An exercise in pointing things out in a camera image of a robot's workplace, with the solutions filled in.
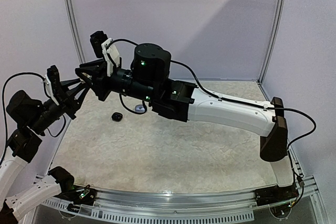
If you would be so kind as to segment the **black earbud charging case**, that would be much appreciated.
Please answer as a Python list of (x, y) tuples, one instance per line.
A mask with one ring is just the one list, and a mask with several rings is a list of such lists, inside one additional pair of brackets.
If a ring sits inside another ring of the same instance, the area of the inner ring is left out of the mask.
[(119, 112), (114, 112), (111, 116), (112, 121), (120, 122), (123, 119), (123, 114)]

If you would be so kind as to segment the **purple earbud charging case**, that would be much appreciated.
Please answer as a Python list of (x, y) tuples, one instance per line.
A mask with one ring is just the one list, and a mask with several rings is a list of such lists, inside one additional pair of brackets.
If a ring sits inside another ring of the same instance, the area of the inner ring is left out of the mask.
[(135, 111), (137, 114), (144, 114), (144, 113), (147, 112), (147, 107), (146, 107), (146, 105), (137, 104), (137, 105), (134, 107), (134, 111)]

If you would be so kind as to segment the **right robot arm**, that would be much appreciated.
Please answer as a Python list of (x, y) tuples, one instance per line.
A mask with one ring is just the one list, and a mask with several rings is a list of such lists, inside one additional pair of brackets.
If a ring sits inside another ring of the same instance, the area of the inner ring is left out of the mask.
[(198, 84), (172, 80), (171, 54), (155, 44), (135, 47), (131, 69), (121, 67), (112, 42), (104, 42), (101, 49), (102, 59), (75, 70), (100, 101), (116, 92), (146, 102), (153, 112), (167, 119), (211, 122), (256, 133), (264, 161), (280, 161), (287, 155), (288, 129), (281, 99), (259, 102), (233, 98)]

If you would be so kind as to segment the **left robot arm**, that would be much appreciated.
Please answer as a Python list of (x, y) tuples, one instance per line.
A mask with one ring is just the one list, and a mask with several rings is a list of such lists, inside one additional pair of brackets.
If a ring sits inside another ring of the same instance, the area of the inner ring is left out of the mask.
[(74, 177), (64, 168), (51, 169), (38, 183), (12, 196), (8, 192), (19, 173), (38, 152), (44, 131), (61, 116), (74, 119), (89, 91), (79, 79), (60, 82), (45, 78), (49, 99), (41, 102), (30, 98), (23, 90), (11, 98), (6, 112), (17, 123), (17, 129), (7, 137), (1, 159), (1, 223), (18, 223), (28, 212), (50, 197), (61, 195), (67, 200), (83, 195), (74, 185)]

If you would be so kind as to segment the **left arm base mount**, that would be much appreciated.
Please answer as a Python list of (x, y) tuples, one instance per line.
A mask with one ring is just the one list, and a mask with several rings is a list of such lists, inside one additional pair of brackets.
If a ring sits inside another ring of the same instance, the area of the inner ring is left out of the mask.
[(64, 168), (57, 166), (48, 171), (56, 183), (60, 186), (61, 193), (56, 195), (56, 198), (67, 200), (74, 205), (93, 206), (97, 196), (97, 190), (90, 185), (77, 186), (75, 185), (74, 177)]

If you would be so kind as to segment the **aluminium front rail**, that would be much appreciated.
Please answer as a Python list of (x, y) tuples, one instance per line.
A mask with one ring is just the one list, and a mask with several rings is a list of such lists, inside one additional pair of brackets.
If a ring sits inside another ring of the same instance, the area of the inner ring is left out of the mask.
[(24, 223), (329, 223), (313, 176), (288, 213), (284, 202), (259, 206), (255, 189), (221, 193), (135, 193), (99, 188), (93, 206), (67, 210), (68, 201), (46, 200)]

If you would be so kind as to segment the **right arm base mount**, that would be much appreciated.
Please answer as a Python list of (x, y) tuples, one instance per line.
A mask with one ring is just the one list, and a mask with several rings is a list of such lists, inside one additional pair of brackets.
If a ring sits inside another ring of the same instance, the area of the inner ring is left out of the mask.
[(288, 204), (288, 208), (293, 208), (303, 197), (304, 182), (300, 182), (299, 186), (293, 183), (291, 186), (279, 187), (278, 185), (260, 188), (254, 190), (257, 206), (271, 205), (283, 201), (295, 199)]

